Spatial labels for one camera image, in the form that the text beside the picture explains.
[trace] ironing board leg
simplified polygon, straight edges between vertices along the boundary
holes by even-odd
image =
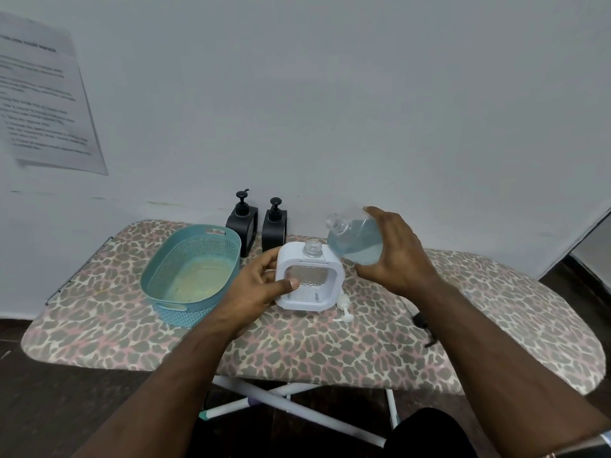
[[[269,392],[274,395],[278,395],[280,397],[285,397],[290,399],[291,394],[297,394],[299,392],[305,392],[307,390],[316,389],[316,387],[320,387],[317,384],[302,384],[299,382],[294,382],[290,384],[285,384],[284,386],[276,387],[275,389],[270,390]],[[203,420],[211,420],[212,418],[216,418],[217,416],[226,415],[228,413],[236,412],[238,410],[242,410],[244,408],[252,407],[254,405],[259,405],[261,402],[256,400],[255,398],[247,397],[245,399],[236,400],[234,402],[221,405],[219,407],[210,408],[209,410],[204,410],[200,412],[199,417]]]
[[[322,413],[319,413],[316,410],[306,408],[290,400],[286,400],[283,397],[275,395],[271,392],[267,392],[266,390],[256,387],[252,384],[248,384],[246,381],[243,381],[239,378],[215,376],[213,379],[213,383],[218,386],[225,387],[225,389],[228,389],[230,391],[242,394],[248,398],[254,398],[256,400],[259,400],[261,403],[267,404],[273,408],[278,408],[279,410],[284,410],[295,416],[299,416],[300,418],[311,421],[312,423],[317,423],[321,426],[333,429],[334,431],[343,432],[344,434],[351,435],[352,437],[356,437],[357,439],[365,440],[369,443],[377,445],[378,447],[384,447],[384,443],[386,442],[386,439],[378,435],[364,431],[362,429],[359,429],[358,427],[352,426],[348,423],[344,423],[343,421],[339,421],[330,416],[323,415]]]
[[[386,400],[388,400],[388,410],[390,412],[390,424],[392,428],[396,428],[399,424],[399,415],[397,414],[397,405],[395,404],[395,395],[392,389],[386,389]]]

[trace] black soap dispenser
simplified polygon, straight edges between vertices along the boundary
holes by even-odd
[[[248,257],[252,243],[255,242],[256,237],[256,221],[259,216],[259,209],[256,207],[249,206],[244,202],[244,199],[248,197],[248,190],[238,191],[235,195],[240,198],[240,202],[235,204],[235,208],[225,226],[231,228],[233,231],[238,233],[238,236],[242,240],[242,248],[240,249],[240,257]]]
[[[283,246],[286,243],[286,211],[281,211],[278,206],[282,199],[271,198],[271,209],[268,209],[263,220],[263,231],[261,232],[261,246],[263,252],[274,247]]]

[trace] hand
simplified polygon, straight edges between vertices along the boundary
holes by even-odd
[[[279,247],[265,251],[240,270],[223,300],[213,310],[228,321],[240,336],[270,306],[275,298],[299,287],[297,278],[274,281]]]
[[[365,207],[364,210],[378,223],[384,246],[377,263],[355,265],[359,277],[381,284],[412,302],[443,282],[420,240],[401,215],[377,207]]]

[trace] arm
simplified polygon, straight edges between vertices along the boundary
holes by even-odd
[[[605,415],[439,277],[401,216],[366,211],[378,222],[384,249],[378,263],[357,265],[357,273],[424,314],[501,455],[543,456],[611,429]]]
[[[178,458],[229,342],[270,302],[299,286],[274,282],[279,248],[240,271],[225,298],[198,323],[142,386],[77,450],[73,458]]]

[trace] teal plastic basket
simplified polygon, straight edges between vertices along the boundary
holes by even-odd
[[[240,271],[238,234],[223,226],[191,225],[172,234],[155,253],[142,272],[140,287],[152,302],[159,317],[166,323],[191,328],[216,307]],[[188,263],[202,256],[226,258],[233,262],[233,271],[222,289],[198,302],[165,300],[170,285],[178,272]]]

